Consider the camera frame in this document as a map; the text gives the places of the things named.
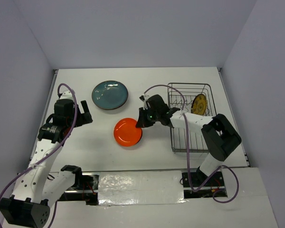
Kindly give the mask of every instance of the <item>plastic wrap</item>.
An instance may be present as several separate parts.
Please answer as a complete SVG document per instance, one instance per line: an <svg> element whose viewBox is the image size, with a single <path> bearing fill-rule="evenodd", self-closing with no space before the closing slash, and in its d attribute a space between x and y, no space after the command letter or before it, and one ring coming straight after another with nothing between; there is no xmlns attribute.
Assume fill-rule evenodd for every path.
<svg viewBox="0 0 285 228"><path fill-rule="evenodd" d="M176 204L185 202L181 171L102 172L99 205Z"/></svg>

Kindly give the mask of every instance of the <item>metal wire rack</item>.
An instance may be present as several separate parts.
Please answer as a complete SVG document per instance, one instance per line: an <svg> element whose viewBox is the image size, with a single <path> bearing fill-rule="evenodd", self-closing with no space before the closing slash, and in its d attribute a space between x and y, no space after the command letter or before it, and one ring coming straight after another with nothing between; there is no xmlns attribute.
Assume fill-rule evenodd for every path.
<svg viewBox="0 0 285 228"><path fill-rule="evenodd" d="M194 98L199 94L204 94L207 99L207 108L204 116L216 116L216 108L214 105L214 99L212 90L208 84L199 83L169 83L169 86L179 90L185 97L186 103L184 110L191 113L191 106ZM181 108L183 100L179 93L168 88L168 106ZM183 129L171 128L171 148L174 153L186 152L186 132ZM208 153L208 148L204 137L190 132L190 152L192 153Z"/></svg>

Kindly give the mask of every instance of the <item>teal plate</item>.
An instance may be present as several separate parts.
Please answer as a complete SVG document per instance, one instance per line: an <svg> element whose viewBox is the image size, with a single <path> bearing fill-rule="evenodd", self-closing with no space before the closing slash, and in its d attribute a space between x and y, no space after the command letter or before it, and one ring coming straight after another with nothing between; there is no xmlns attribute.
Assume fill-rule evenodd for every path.
<svg viewBox="0 0 285 228"><path fill-rule="evenodd" d="M124 105L129 96L127 88L121 82L104 81L92 91L94 104L104 110L113 110Z"/></svg>

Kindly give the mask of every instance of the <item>dish drying rack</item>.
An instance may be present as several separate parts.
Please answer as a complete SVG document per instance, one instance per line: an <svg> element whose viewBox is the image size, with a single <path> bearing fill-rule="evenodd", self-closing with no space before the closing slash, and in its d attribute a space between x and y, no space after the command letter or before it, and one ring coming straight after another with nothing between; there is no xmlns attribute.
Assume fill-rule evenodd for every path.
<svg viewBox="0 0 285 228"><path fill-rule="evenodd" d="M179 90L185 97L184 111L191 113L191 106L194 98L199 94L204 94L207 99L207 108L204 116L216 116L216 108L212 95L211 86L200 83L169 83L169 86ZM169 108L182 107L183 99L181 95L168 88L168 106ZM192 132L190 134L190 149L191 153L207 154L209 152L204 137ZM171 148L174 153L186 153L186 131L179 128L170 128Z"/></svg>

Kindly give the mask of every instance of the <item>rack wire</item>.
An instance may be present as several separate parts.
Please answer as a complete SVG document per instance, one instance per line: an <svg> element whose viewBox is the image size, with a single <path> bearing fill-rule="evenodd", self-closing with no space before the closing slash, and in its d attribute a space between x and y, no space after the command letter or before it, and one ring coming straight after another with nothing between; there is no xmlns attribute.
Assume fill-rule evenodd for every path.
<svg viewBox="0 0 285 228"><path fill-rule="evenodd" d="M207 108L204 116L216 116L216 108L212 95L211 86L208 84L199 83L169 83L169 86L179 90L185 97L184 111L191 113L191 106L194 98L199 94L204 94L207 99ZM181 108L183 100L179 93L168 88L168 106L170 108L177 107ZM185 153L186 152L186 132L183 129L171 128L171 148L174 153ZM197 154L208 153L204 137L190 132L190 152Z"/></svg>

